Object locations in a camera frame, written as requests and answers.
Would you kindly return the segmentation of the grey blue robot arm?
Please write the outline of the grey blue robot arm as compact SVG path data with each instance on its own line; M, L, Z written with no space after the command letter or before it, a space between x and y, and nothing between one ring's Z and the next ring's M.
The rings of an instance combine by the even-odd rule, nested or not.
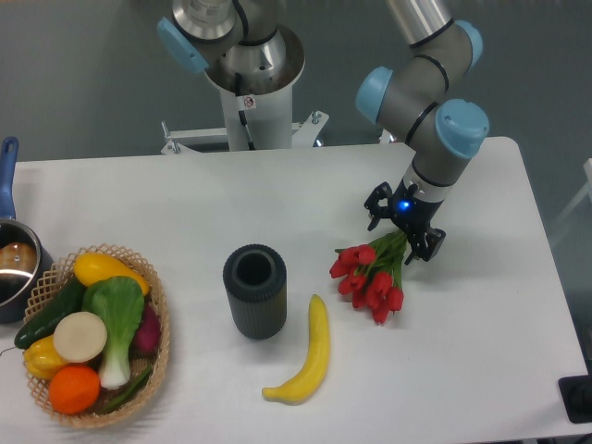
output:
M483 41L439 1L388 6L413 56L400 71L369 73L355 105L414 156L398 187L377 186L365 208L373 224L388 219L404 233L411 260L429 261L446 236L432 218L489 131L478 105L446 98L479 60ZM292 87L305 57L298 36L278 21L276 2L176 1L156 31L179 65L217 87L231 150L294 145Z

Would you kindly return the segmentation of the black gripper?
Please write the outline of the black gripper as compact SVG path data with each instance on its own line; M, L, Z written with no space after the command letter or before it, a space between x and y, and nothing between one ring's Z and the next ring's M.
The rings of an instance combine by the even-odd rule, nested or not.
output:
M429 262L446 239L447 233L433 228L431 221L445 198L422 182L403 179L393 190L387 182L376 186L364 201L364 208L370 218L368 231L374 230L383 219L392 222L406 233L411 252L404 260Z

